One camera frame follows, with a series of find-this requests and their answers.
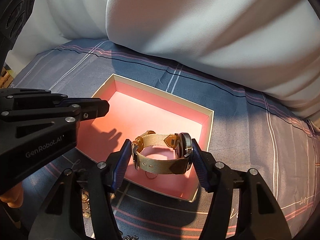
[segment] pink box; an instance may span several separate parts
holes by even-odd
[[[125,139],[133,141],[147,130],[164,134],[187,132],[201,149],[208,150],[213,110],[116,74],[112,74],[92,97],[107,100],[110,110],[105,117],[81,122],[77,148],[96,163],[120,150]],[[147,147],[141,153],[160,160],[174,158],[172,149],[161,146]],[[199,185],[193,166],[182,175],[159,174],[150,179],[145,171],[135,169],[132,158],[125,179],[190,202]]]

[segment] white stripe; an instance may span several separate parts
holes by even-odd
[[[298,203],[301,203],[301,200],[300,200],[300,201],[298,201],[298,202],[294,202],[294,203],[292,203],[292,204],[290,204],[290,205],[287,205],[287,206],[285,206],[285,207],[283,207],[283,208],[281,208],[281,209],[284,209],[284,208],[287,208],[287,207],[291,207],[292,205],[294,205],[294,204],[298,204]]]
[[[59,78],[59,79],[57,80],[57,82],[55,82],[55,83],[52,85],[52,87],[49,88],[49,90],[51,90],[56,84],[58,84],[64,77],[66,77],[66,76],[69,75],[72,71],[74,71],[87,57],[89,57],[89,56],[91,55],[90,53],[94,52],[97,48],[99,48],[99,47],[100,47],[103,43],[105,43],[105,42],[107,42],[107,41],[102,41],[102,42],[98,43],[96,46],[94,46],[93,49],[91,49],[91,50],[89,51],[89,53],[86,54],[76,65],[74,65],[70,70],[67,71],[67,73],[65,73],[61,78]]]
[[[308,142],[308,135],[306,135],[307,137],[307,157],[308,157],[308,200],[307,200],[307,206],[309,203],[309,195],[310,195],[310,185],[309,185],[309,142]]]
[[[292,203],[292,204],[287,205],[287,206],[285,206],[285,207],[283,207],[283,208],[281,208],[281,209],[284,209],[284,208],[290,207],[290,206],[292,206],[292,205],[294,205],[294,204],[297,204],[297,203],[300,203],[300,202],[301,202],[301,201],[298,201],[298,202]]]
[[[177,69],[175,69],[174,72],[173,72],[173,74],[172,74],[172,77],[171,77],[171,79],[170,79],[170,81],[169,81],[169,84],[168,84],[168,86],[167,86],[167,89],[165,90],[166,92],[168,92],[169,86],[170,86],[170,84],[171,84],[171,81],[172,81],[172,79],[173,79],[174,74],[176,73],[176,71],[177,71]]]
[[[268,112],[269,114],[269,122],[270,122],[270,127],[271,127],[271,130],[272,130],[272,134],[273,134],[273,139],[275,141],[275,146],[276,146],[276,156],[277,156],[277,194],[276,194],[276,200],[278,200],[278,183],[279,183],[279,162],[278,162],[278,147],[277,147],[277,141],[276,141],[276,136],[275,136],[275,133],[273,131],[273,128],[272,128],[272,124],[271,124],[271,117],[270,117],[270,112]]]
[[[207,215],[207,214],[208,214],[207,212],[195,212],[195,211],[188,211],[188,210],[183,210],[183,209],[166,207],[166,206],[162,206],[162,205],[158,205],[158,204],[154,204],[154,203],[151,203],[151,202],[142,200],[142,199],[140,199],[140,198],[136,198],[136,197],[131,196],[131,195],[128,195],[128,194],[126,194],[126,196],[128,196],[128,197],[130,197],[130,198],[133,198],[133,199],[135,199],[135,200],[139,200],[139,201],[141,201],[141,202],[144,202],[144,203],[153,205],[153,206],[157,206],[157,207],[163,207],[163,208],[167,208],[167,209],[171,209],[171,210],[177,210],[177,211],[186,212],[186,213],[192,213],[192,214],[204,214],[204,215]]]
[[[180,76],[180,74],[181,74],[181,70],[179,71],[179,74],[178,74],[178,76],[177,76],[177,79],[176,79],[176,81],[175,81],[175,83],[174,83],[174,85],[173,85],[173,88],[172,88],[172,90],[171,90],[171,94],[173,94],[174,88],[176,87],[176,84],[177,84],[177,82],[178,82],[179,76]]]
[[[43,59],[45,56],[48,56],[51,52],[53,52],[54,50],[50,50],[47,54],[45,54],[45,55],[43,55],[40,59],[38,59],[38,61],[34,64],[34,66],[28,71],[28,73],[23,77],[23,79],[21,79],[20,81],[19,81],[19,83],[18,84],[16,84],[15,85],[15,88],[18,86],[18,85],[20,85],[20,83],[22,82],[22,81],[24,81],[24,79],[30,74],[30,72],[36,67],[36,65],[39,63],[39,61],[41,60],[41,59]]]
[[[266,98],[265,98],[264,94],[262,94],[262,96],[263,96],[263,99],[264,99],[265,105],[266,105],[266,107],[268,108],[268,106],[267,106],[267,102],[266,102]],[[273,146],[273,195],[275,196],[275,166],[276,166],[276,149],[275,149],[275,143],[273,142],[273,136],[272,136],[271,129],[270,129],[270,125],[269,125],[268,110],[267,110],[267,109],[266,109],[266,113],[267,113],[267,123],[268,123],[269,132],[270,132],[270,136],[271,136],[271,139],[272,139],[272,146]]]
[[[121,197],[120,197],[120,199],[119,199],[119,202],[118,202],[116,208],[119,208],[119,206],[120,206],[120,204],[121,204],[121,202],[122,202],[122,200],[123,200],[123,198],[124,198],[124,195],[127,194],[127,191],[128,191],[129,186],[130,186],[130,182],[129,182],[128,185],[125,187],[124,192],[122,193],[122,195],[121,195]]]
[[[318,156],[317,156],[317,154],[315,154],[315,157],[316,157],[316,163],[318,163]]]

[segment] watch strap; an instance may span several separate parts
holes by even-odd
[[[149,146],[167,146],[175,148],[175,141],[177,135],[175,134],[156,134],[153,131],[147,131],[136,140],[140,141],[139,150],[137,151],[138,167],[144,171],[155,174],[184,174],[187,169],[188,160],[186,158],[179,158],[173,160],[156,160],[142,155],[140,152]]]
[[[188,160],[179,158],[174,160],[155,160],[137,154],[138,166],[144,171],[155,174],[184,174],[186,173]]]

